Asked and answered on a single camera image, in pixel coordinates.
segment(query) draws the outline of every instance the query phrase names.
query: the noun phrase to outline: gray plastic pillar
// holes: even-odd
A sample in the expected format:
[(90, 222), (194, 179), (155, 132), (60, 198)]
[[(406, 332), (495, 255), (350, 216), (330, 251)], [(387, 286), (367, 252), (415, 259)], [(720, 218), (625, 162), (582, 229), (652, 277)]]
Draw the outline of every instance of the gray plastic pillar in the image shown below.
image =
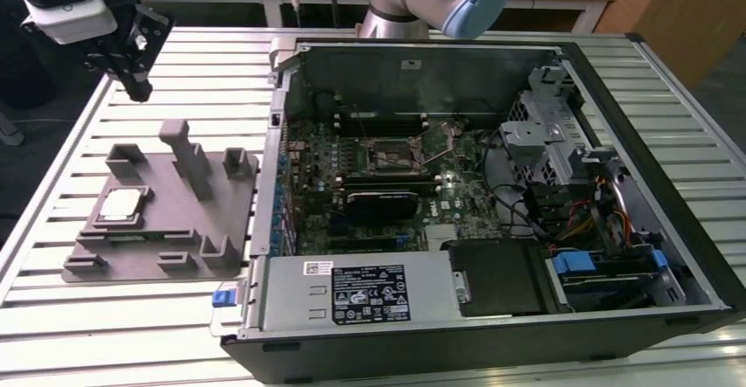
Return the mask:
[(159, 138), (171, 146), (176, 157), (176, 168), (187, 178), (195, 196), (200, 201), (212, 198), (212, 189), (207, 182), (210, 165), (202, 147), (188, 142), (188, 123), (182, 119), (163, 121)]
[(106, 157), (106, 165), (120, 182), (142, 180), (135, 167), (135, 164), (142, 162), (148, 160), (136, 144), (116, 144)]
[(252, 176), (254, 168), (244, 149), (227, 149), (223, 154), (223, 170), (228, 179), (240, 180)]
[(219, 248), (212, 244), (210, 237), (204, 237), (199, 248), (199, 257), (211, 268), (231, 266), (238, 261), (238, 251), (228, 236), (223, 237)]

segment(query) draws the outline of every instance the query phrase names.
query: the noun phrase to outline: motherboard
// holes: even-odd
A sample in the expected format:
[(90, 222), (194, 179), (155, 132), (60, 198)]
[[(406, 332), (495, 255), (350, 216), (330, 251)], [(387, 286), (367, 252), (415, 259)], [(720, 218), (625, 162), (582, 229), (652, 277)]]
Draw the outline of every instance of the motherboard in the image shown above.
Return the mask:
[(290, 122), (295, 254), (417, 252), (502, 236), (482, 173), (490, 132), (459, 118), (410, 119)]

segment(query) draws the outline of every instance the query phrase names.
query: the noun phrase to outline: sticker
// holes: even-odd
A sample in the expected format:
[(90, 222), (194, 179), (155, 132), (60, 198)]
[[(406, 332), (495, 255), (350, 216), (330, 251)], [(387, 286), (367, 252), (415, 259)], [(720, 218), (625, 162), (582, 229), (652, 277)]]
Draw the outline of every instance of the sticker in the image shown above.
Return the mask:
[(335, 262), (303, 262), (303, 274), (310, 275), (331, 275), (331, 269)]
[(405, 265), (330, 269), (333, 320), (338, 325), (411, 320)]

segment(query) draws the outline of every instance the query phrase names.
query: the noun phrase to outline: metal bracket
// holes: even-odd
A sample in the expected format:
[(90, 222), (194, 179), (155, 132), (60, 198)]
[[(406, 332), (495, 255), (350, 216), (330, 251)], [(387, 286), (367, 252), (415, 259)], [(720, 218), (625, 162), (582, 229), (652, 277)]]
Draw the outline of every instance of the metal bracket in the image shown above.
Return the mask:
[(578, 148), (570, 154), (567, 161), (570, 162), (570, 167), (573, 169), (573, 178), (586, 178), (587, 177), (587, 167), (589, 166), (603, 166), (609, 161), (617, 157), (617, 150), (613, 148), (602, 149), (583, 149)]

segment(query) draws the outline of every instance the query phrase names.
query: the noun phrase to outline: floor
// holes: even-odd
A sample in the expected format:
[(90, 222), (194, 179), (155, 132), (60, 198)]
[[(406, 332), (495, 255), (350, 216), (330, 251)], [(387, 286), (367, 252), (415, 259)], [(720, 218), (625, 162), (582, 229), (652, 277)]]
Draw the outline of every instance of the floor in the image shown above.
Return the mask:
[[(7, 15), (14, 11), (4, 7), (4, 13)], [(199, 18), (188, 18), (186, 24), (203, 24), (206, 14), (196, 14), (194, 17)], [(7, 38), (8, 24), (18, 23), (0, 21), (0, 39), (4, 40), (4, 45), (6, 40), (15, 39)], [(34, 109), (12, 109), (0, 101), (0, 111), (11, 121), (18, 122), (18, 128), (26, 134), (26, 142), (20, 147), (0, 144), (0, 245), (14, 229), (14, 219), (23, 213), (100, 77), (100, 74), (83, 69), (83, 62), (75, 55), (66, 53), (60, 56), (55, 48), (48, 46), (36, 47), (36, 50), (51, 72), (58, 97)], [(744, 83), (746, 38), (733, 47), (730, 54), (694, 91), (710, 115), (721, 123), (740, 147), (746, 150), (746, 129), (742, 127), (746, 120)]]

